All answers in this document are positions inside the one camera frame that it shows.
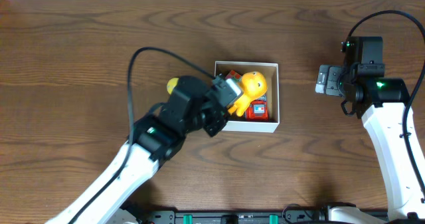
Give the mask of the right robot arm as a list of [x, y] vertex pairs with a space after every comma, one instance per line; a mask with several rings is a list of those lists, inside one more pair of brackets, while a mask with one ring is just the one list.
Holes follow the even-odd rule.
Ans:
[[385, 77], [381, 37], [348, 37], [342, 43], [343, 65], [323, 64], [315, 91], [342, 97], [370, 136], [386, 188], [388, 220], [423, 223], [424, 196], [416, 178], [424, 173], [410, 95], [401, 78]]

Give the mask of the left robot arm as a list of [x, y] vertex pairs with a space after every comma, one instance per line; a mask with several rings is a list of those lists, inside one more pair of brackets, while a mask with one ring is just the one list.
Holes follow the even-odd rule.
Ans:
[[187, 134], [217, 135], [228, 122], [227, 107], [243, 91], [218, 76], [208, 86], [194, 76], [172, 78], [167, 102], [133, 123], [128, 141], [87, 190], [50, 223], [106, 223], [124, 201], [182, 147]]

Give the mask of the yellow grey toy ball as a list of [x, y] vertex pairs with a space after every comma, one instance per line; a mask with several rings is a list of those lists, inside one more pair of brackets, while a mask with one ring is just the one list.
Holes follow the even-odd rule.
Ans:
[[171, 79], [168, 81], [168, 83], [167, 83], [167, 92], [168, 92], [169, 94], [171, 94], [171, 93], [172, 93], [172, 91], [173, 91], [173, 89], [177, 86], [178, 81], [179, 81], [179, 78], [178, 78], [178, 77], [171, 78]]

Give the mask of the orange dinosaur toy figure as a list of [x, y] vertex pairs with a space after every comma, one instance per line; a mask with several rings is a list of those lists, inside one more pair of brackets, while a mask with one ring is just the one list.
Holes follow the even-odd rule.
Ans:
[[262, 73], [253, 71], [243, 74], [238, 85], [243, 94], [228, 109], [228, 113], [241, 117], [252, 101], [257, 100], [267, 92], [268, 84]]

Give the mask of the red grey toy truck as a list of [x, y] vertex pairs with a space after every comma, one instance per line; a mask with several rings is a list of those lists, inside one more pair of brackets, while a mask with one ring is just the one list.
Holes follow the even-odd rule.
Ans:
[[256, 100], [251, 101], [248, 109], [244, 113], [244, 117], [247, 121], [265, 121], [269, 120], [267, 98], [266, 95], [259, 97]]

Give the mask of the multicolour puzzle cube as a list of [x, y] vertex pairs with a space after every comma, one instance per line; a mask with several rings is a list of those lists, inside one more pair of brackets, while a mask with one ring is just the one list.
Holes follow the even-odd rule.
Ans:
[[240, 82], [242, 80], [242, 75], [235, 70], [230, 70], [229, 73], [225, 76], [225, 79], [232, 79], [235, 82]]

